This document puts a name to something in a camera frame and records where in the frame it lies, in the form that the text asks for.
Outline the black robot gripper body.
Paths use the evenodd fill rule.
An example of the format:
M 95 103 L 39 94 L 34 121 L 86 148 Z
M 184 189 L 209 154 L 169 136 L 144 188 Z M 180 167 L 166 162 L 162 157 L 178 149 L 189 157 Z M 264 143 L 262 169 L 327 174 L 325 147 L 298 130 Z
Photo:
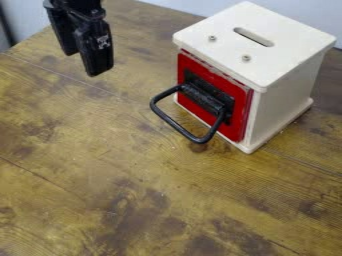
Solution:
M 106 17 L 102 0 L 47 0 L 47 7 L 85 20 Z

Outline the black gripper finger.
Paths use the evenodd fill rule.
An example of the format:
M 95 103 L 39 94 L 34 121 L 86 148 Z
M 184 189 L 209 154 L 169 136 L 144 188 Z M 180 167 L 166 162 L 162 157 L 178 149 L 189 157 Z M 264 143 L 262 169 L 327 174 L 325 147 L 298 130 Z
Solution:
M 114 44 L 110 25 L 105 20 L 85 22 L 74 32 L 86 72 L 98 76 L 114 67 Z
M 45 1 L 43 6 L 47 10 L 62 50 L 67 56 L 74 55 L 78 52 L 78 46 L 74 38 L 73 22 L 67 11 L 57 5 L 55 1 Z

